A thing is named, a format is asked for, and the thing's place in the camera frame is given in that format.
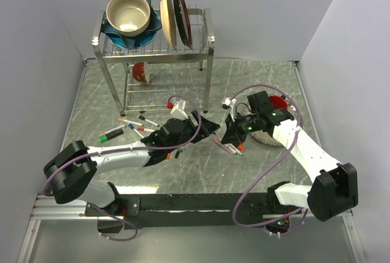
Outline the pink highlighter pen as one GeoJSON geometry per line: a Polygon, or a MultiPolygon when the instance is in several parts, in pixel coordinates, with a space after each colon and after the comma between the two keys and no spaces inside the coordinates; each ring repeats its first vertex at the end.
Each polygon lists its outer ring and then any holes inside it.
{"type": "Polygon", "coordinates": [[[220,148],[222,148],[223,150],[225,150],[225,151],[228,152],[229,154],[234,155],[234,153],[233,153],[228,147],[226,147],[225,145],[221,144],[217,139],[214,139],[213,141],[214,141],[214,143],[215,143],[217,146],[219,146],[220,148]]]}

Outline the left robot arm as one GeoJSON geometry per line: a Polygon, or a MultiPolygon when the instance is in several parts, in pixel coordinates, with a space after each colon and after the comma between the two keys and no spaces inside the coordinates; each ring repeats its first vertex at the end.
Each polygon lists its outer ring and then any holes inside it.
{"type": "Polygon", "coordinates": [[[52,195],[59,205],[81,200],[107,215],[116,214],[124,207],[116,186],[96,176],[128,167],[156,165],[168,159],[171,152],[198,143],[220,128],[197,111],[191,114],[192,117],[184,119],[172,117],[139,141],[123,146],[88,147],[83,141],[70,143],[44,166],[47,178],[44,194],[52,195]]]}

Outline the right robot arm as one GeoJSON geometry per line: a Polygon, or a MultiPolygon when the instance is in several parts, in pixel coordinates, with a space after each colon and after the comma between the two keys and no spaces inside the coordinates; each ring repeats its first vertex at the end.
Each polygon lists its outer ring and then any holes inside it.
{"type": "Polygon", "coordinates": [[[265,132],[279,142],[303,167],[312,184],[283,181],[268,189],[266,204],[273,213],[287,206],[306,208],[321,222],[358,205],[358,175],[350,163],[341,163],[325,152],[300,126],[287,107],[276,106],[267,92],[247,98],[249,113],[236,111],[236,99],[226,98],[222,106],[230,113],[225,119],[222,144],[238,150],[249,133],[265,132]]]}

